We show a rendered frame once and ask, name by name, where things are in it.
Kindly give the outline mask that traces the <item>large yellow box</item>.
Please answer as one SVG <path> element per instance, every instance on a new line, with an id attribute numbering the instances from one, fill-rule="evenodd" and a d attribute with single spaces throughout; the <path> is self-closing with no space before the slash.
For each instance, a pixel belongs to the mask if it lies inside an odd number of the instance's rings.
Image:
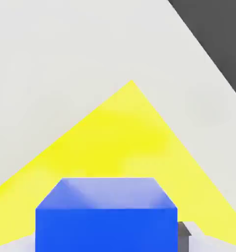
<path id="1" fill-rule="evenodd" d="M 129 82 L 0 186 L 0 246 L 34 232 L 63 177 L 153 177 L 205 235 L 236 245 L 236 212 L 145 95 Z"/>

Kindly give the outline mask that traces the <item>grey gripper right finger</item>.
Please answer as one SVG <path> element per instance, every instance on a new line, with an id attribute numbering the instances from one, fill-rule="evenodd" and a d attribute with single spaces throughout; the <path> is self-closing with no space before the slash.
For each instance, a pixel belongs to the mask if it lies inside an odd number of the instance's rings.
<path id="1" fill-rule="evenodd" d="M 178 252 L 236 252 L 236 245 L 205 235 L 195 222 L 180 221 Z"/>

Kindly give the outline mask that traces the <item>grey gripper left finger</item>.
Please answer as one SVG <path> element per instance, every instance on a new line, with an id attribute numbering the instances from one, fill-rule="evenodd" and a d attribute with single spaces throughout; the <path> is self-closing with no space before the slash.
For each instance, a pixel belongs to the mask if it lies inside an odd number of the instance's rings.
<path id="1" fill-rule="evenodd" d="M 29 235 L 0 246 L 0 252 L 35 252 L 35 235 Z"/>

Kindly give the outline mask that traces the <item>small blue cube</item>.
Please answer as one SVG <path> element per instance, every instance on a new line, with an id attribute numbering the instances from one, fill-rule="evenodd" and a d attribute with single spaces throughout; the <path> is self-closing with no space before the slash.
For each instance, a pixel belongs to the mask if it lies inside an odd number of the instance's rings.
<path id="1" fill-rule="evenodd" d="M 63 178 L 35 211 L 35 252 L 177 248 L 177 207 L 153 178 Z"/>

